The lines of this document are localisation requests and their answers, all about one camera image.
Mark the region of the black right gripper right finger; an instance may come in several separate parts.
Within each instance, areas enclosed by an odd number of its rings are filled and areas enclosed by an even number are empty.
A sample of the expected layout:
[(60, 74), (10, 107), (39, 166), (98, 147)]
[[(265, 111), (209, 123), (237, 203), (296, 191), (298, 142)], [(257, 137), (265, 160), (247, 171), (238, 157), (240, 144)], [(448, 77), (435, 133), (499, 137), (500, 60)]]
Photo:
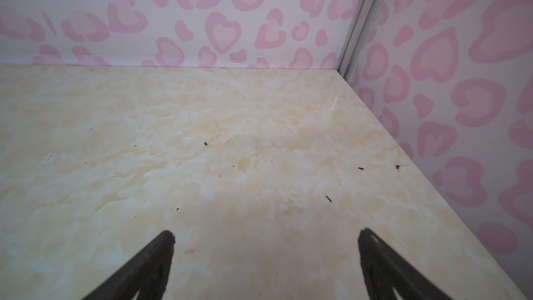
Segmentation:
[(370, 299), (451, 299), (371, 229), (360, 232), (358, 248)]

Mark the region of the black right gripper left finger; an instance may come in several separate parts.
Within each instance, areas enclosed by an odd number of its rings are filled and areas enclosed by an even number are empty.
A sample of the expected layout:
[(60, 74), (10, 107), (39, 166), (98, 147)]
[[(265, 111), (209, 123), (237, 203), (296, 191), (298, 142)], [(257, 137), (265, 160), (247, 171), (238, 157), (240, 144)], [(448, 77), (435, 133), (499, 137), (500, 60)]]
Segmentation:
[(86, 299), (162, 299), (169, 280), (175, 237), (163, 231)]

